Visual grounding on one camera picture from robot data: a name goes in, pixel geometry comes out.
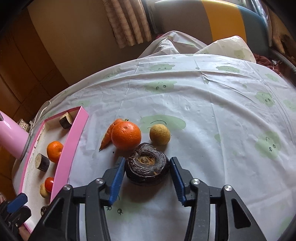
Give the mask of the small dark dried fruit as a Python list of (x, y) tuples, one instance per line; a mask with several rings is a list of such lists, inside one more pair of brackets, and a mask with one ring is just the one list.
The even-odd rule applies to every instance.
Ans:
[(41, 210), (40, 210), (40, 213), (41, 213), (41, 216), (43, 216), (44, 215), (44, 213), (46, 212), (46, 210), (48, 209), (48, 205), (45, 205), (45, 206), (43, 206), (42, 208), (41, 208)]

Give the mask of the brown longan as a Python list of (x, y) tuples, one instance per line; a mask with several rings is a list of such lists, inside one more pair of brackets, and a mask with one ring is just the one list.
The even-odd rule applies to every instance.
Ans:
[(40, 185), (40, 195), (43, 198), (49, 198), (50, 197), (50, 193), (46, 190), (44, 183), (42, 183)]

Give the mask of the large dark dried fruit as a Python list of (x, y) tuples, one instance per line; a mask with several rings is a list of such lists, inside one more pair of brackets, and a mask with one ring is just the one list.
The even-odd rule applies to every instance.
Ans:
[(125, 163), (127, 178), (138, 186), (154, 186), (162, 182), (170, 169), (167, 156), (148, 143), (142, 143)]

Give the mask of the small red tomato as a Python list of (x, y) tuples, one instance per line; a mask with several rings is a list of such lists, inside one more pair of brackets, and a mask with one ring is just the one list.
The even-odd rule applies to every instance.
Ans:
[(47, 192), (51, 193), (53, 189), (53, 184), (54, 184), (54, 178), (53, 177), (48, 177), (45, 180), (44, 186)]

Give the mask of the orange mandarin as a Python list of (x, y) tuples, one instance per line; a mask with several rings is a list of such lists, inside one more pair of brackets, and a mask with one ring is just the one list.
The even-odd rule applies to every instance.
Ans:
[(134, 150), (142, 141), (142, 133), (136, 124), (123, 121), (116, 124), (112, 129), (111, 141), (119, 150)]

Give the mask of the dark round wood block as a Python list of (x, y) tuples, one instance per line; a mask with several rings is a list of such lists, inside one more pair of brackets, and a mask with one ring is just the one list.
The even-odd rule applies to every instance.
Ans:
[(41, 153), (38, 153), (35, 157), (35, 167), (43, 172), (46, 172), (49, 168), (50, 160)]

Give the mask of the large orange with stem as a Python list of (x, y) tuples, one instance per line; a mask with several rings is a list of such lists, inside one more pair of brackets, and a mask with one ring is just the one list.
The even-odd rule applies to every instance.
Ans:
[(58, 163), (62, 154), (63, 144), (59, 141), (53, 141), (47, 146), (47, 156), (53, 163)]

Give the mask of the small bark wood block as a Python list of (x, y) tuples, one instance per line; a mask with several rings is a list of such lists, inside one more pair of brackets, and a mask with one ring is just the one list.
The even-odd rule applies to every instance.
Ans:
[(59, 123), (62, 126), (63, 129), (69, 129), (73, 125), (74, 119), (69, 112), (64, 113), (60, 119)]

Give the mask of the small orange carrot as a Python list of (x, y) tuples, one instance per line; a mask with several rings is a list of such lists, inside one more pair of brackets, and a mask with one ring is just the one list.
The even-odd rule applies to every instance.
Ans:
[(100, 151), (103, 150), (105, 147), (107, 147), (107, 146), (110, 144), (110, 142), (111, 142), (111, 133), (112, 133), (113, 128), (114, 128), (117, 124), (119, 124), (119, 123), (121, 123), (121, 122), (124, 122), (124, 121), (128, 121), (128, 119), (121, 119), (121, 118), (118, 118), (118, 119), (116, 119), (116, 120), (115, 120), (115, 121), (109, 126), (109, 128), (107, 129), (107, 131), (106, 131), (106, 133), (105, 133), (105, 135), (104, 135), (104, 137), (103, 137), (103, 139), (102, 139), (102, 141), (101, 141), (101, 145), (100, 145), (100, 148), (99, 148)]

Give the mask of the yellow longan far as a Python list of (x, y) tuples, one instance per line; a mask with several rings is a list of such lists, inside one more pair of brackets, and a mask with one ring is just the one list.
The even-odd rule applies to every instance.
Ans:
[(169, 129), (163, 124), (153, 125), (149, 131), (149, 137), (151, 141), (158, 145), (166, 145), (171, 139), (171, 133)]

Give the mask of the pink white shallow box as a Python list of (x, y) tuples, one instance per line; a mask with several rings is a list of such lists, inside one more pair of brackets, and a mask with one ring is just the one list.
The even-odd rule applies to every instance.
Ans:
[[(88, 120), (87, 111), (75, 107), (45, 119), (38, 128), (25, 159), (19, 192), (26, 194), (31, 216), (24, 225), (32, 232), (41, 218), (41, 208), (55, 198), (68, 178), (75, 152)], [(53, 162), (47, 147), (52, 142), (62, 144), (60, 157)]]

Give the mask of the pink electric kettle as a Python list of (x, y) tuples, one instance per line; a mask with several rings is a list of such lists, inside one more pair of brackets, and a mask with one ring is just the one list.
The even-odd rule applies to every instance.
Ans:
[(0, 131), (1, 146), (16, 159), (22, 160), (30, 142), (29, 133), (2, 111)]

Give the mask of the wooden wardrobe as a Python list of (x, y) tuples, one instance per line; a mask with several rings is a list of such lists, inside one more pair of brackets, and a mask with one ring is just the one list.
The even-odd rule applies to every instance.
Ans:
[(1, 32), (1, 111), (29, 122), (67, 87), (24, 9)]

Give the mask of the white green pillow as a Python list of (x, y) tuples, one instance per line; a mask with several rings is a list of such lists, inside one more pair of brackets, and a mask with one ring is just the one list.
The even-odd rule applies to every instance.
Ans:
[(217, 40), (196, 54), (221, 55), (256, 63), (255, 56), (240, 36), (232, 36)]

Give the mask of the grey yellow blue headboard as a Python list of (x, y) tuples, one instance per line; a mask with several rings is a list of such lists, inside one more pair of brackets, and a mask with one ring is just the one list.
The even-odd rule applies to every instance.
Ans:
[(255, 54), (267, 56), (267, 26), (257, 13), (226, 1), (156, 1), (156, 26), (162, 33), (180, 31), (205, 44), (241, 37)]

